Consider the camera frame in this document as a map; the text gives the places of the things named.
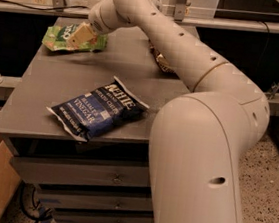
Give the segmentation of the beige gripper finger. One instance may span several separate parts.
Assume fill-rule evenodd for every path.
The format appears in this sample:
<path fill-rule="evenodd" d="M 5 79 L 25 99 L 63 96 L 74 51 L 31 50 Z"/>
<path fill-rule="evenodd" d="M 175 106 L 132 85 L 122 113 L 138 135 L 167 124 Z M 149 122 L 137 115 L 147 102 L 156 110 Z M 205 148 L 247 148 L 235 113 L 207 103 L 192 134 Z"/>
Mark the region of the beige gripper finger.
<path fill-rule="evenodd" d="M 90 23 L 80 23 L 74 32 L 66 39 L 69 47 L 74 49 L 88 48 L 96 42 L 97 35 Z"/>

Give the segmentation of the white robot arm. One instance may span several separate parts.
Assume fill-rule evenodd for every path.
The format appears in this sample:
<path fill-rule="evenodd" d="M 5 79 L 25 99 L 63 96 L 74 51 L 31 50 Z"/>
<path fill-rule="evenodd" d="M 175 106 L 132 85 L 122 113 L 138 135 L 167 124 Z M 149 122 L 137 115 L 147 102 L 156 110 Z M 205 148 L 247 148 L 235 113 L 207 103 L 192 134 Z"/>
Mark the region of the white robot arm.
<path fill-rule="evenodd" d="M 268 127 L 268 100 L 159 5 L 102 0 L 88 16 L 100 34 L 141 28 L 189 91 L 161 108 L 150 131 L 154 223 L 243 223 L 238 161 Z"/>

